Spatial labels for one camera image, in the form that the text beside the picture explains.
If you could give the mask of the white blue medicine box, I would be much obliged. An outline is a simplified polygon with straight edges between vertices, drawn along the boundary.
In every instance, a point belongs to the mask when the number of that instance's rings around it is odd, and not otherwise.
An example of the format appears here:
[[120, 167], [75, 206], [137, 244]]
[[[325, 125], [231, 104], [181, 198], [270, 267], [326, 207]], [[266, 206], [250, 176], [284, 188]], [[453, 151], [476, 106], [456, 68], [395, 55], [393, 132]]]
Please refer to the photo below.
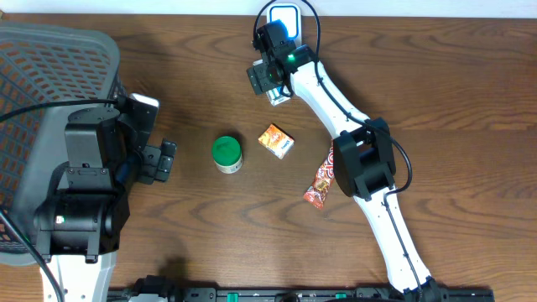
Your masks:
[[[261, 65], [263, 63], [262, 60], [256, 60], [253, 62], [253, 66], [249, 69], [247, 69], [248, 79], [250, 80], [251, 86], [254, 90], [254, 92], [259, 95], [262, 92], [261, 88], [261, 80], [259, 80], [259, 77], [256, 73], [256, 67]], [[289, 93], [289, 90], [284, 87], [275, 87], [269, 91], [265, 92], [265, 95], [269, 99], [271, 105], [273, 107], [278, 106], [279, 104], [286, 102], [290, 99], [289, 96], [286, 96], [285, 94]]]

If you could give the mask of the orange small carton box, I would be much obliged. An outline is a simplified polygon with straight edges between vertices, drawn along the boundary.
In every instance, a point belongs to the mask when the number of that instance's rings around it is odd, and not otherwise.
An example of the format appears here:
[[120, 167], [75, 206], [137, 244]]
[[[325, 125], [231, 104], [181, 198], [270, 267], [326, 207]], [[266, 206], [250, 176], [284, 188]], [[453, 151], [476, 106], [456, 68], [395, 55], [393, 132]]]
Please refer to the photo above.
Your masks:
[[260, 135], [258, 142], [278, 159], [283, 159], [295, 144], [295, 141], [292, 139], [292, 137], [276, 127], [274, 124], [271, 124]]

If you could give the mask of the green lid white jar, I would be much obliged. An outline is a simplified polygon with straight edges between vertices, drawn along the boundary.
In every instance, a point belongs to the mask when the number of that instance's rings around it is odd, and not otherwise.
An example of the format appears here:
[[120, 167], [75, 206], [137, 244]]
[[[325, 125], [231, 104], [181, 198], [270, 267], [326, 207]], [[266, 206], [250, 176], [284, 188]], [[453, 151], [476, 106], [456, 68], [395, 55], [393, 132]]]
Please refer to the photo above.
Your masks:
[[234, 174], [242, 167], [242, 148], [233, 137], [217, 138], [212, 145], [211, 154], [217, 168], [224, 174]]

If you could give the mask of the red Top candy bar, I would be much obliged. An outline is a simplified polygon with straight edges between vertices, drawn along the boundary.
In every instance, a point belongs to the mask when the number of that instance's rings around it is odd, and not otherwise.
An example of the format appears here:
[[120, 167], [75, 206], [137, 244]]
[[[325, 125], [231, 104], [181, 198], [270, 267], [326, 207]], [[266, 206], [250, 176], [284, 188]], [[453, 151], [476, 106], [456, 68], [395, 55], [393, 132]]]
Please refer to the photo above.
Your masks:
[[331, 144], [326, 159], [315, 172], [314, 180], [303, 194], [303, 199], [315, 208], [322, 209], [334, 177], [334, 148]]

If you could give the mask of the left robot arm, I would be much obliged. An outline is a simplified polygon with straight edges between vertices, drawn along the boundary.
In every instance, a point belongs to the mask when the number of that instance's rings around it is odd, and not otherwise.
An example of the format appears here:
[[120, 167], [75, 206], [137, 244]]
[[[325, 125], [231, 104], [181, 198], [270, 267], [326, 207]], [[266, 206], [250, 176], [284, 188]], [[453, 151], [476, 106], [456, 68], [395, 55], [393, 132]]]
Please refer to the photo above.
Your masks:
[[93, 107], [68, 116], [68, 162], [57, 167], [34, 214], [36, 248], [65, 301], [104, 301], [129, 218], [135, 182], [165, 182], [177, 146], [150, 146], [159, 109]]

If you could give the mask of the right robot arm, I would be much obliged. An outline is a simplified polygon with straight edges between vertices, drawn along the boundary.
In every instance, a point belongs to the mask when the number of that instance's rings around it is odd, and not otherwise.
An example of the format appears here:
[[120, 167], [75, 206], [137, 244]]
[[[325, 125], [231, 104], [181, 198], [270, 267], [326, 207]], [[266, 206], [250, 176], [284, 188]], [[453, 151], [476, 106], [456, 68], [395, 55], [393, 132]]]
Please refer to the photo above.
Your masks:
[[319, 50], [297, 46], [281, 21], [254, 27], [253, 47], [262, 57], [247, 71], [254, 92], [286, 87], [289, 95], [306, 102], [331, 135], [335, 180], [366, 216], [389, 283], [406, 301], [440, 301], [440, 288], [421, 261], [399, 209], [397, 195], [410, 183], [395, 184], [394, 152], [405, 162], [409, 156], [388, 124], [356, 109], [327, 75]]

